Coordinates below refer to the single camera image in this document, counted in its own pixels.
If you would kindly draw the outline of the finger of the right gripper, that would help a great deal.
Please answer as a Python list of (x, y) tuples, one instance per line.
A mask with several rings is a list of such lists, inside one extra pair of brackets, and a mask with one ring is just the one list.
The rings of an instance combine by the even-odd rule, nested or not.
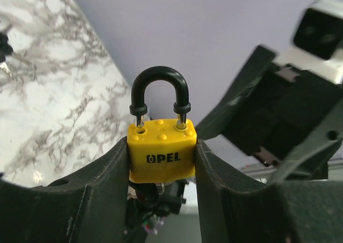
[(215, 138), (225, 131), (275, 57), (276, 53), (263, 45), (258, 45), (252, 51), (220, 102), (196, 126), (199, 139)]
[(306, 135), (270, 176), (268, 183), (284, 181), (291, 175), (308, 179), (341, 145), (342, 94), (330, 97), (310, 93), (287, 95), (276, 104), (275, 110)]

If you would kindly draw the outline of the yellow padlock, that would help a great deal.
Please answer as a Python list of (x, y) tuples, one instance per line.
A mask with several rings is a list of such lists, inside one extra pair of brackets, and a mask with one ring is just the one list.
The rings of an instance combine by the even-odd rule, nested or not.
[[(163, 80), (175, 90), (175, 119), (144, 121), (148, 107), (145, 90), (150, 83)], [(128, 127), (130, 180), (133, 183), (163, 183), (186, 179), (195, 174), (197, 133), (187, 114), (191, 111), (188, 85), (175, 69), (151, 67), (133, 82), (130, 113), (136, 123)]]

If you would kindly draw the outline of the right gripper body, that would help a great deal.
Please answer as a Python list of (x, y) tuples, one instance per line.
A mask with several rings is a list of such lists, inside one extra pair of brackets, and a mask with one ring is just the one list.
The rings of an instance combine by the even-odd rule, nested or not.
[(340, 99), (342, 85), (290, 65), (272, 67), (222, 134), (265, 167), (279, 167)]

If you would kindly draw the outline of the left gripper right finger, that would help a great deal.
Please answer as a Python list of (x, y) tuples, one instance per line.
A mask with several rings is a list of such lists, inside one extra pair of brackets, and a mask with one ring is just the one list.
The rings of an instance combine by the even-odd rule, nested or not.
[(342, 242), (342, 182), (264, 184), (196, 147), (202, 242)]

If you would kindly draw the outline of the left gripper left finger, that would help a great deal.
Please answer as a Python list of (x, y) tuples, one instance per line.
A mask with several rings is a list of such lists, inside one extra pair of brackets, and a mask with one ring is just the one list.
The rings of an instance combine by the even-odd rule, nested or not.
[(1, 181), (1, 242), (122, 242), (128, 181), (125, 138), (48, 186)]

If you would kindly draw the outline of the silver key bunch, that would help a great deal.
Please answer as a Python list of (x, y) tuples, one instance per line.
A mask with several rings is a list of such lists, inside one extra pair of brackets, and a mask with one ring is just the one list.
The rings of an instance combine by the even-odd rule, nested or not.
[(152, 196), (162, 195), (166, 191), (167, 187), (172, 183), (173, 182), (149, 183), (149, 194)]

